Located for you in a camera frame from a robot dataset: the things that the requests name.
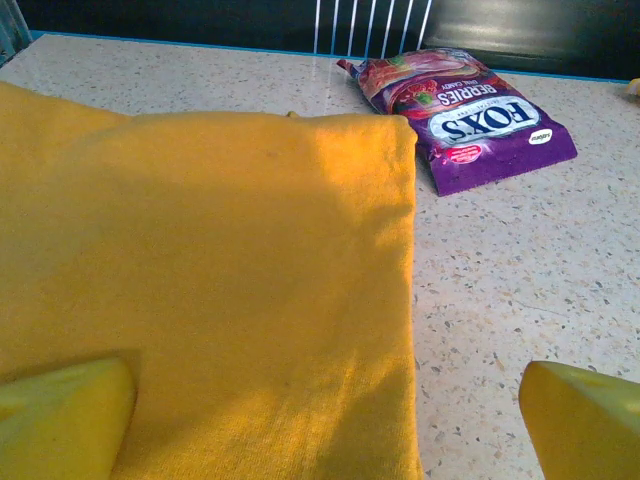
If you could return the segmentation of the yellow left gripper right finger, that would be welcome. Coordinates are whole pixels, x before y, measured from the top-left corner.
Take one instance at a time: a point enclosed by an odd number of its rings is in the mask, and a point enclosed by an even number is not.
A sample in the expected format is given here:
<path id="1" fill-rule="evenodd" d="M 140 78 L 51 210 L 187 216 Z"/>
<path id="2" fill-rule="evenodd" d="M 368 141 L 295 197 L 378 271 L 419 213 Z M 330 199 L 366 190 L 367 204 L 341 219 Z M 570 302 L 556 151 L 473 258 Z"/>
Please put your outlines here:
<path id="1" fill-rule="evenodd" d="M 545 480 L 640 480 L 640 383 L 532 361 L 519 407 Z"/>

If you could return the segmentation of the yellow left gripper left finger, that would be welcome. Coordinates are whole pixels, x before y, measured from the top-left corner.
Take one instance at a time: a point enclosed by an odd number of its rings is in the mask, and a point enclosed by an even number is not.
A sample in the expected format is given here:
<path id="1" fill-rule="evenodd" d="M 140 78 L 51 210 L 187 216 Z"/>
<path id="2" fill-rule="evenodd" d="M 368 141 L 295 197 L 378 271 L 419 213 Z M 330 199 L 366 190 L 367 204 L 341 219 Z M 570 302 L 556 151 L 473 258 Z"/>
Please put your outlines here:
<path id="1" fill-rule="evenodd" d="M 0 480 L 109 480 L 135 398 L 119 358 L 0 385 Z"/>

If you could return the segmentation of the folded yellow t-shirt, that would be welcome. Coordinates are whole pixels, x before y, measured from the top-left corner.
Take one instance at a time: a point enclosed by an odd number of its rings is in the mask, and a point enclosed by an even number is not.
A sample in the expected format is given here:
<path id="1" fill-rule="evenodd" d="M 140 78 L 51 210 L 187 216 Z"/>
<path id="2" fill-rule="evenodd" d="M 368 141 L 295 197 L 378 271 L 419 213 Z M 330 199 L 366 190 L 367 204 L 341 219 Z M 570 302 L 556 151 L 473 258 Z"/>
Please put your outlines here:
<path id="1" fill-rule="evenodd" d="M 136 406 L 91 480 L 423 480 L 415 144 L 401 116 L 125 115 L 0 81 L 0 389 L 119 357 Z"/>

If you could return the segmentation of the purple Fox's candy bag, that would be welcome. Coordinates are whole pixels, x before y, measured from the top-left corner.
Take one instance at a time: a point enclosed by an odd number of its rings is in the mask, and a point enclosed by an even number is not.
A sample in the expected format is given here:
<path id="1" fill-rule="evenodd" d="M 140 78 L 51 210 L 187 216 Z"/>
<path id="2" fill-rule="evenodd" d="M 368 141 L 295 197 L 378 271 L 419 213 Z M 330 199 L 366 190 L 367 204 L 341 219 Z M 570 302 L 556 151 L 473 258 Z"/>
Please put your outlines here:
<path id="1" fill-rule="evenodd" d="M 338 64 L 379 113 L 408 119 L 441 196 L 577 155 L 563 125 L 464 50 Z"/>

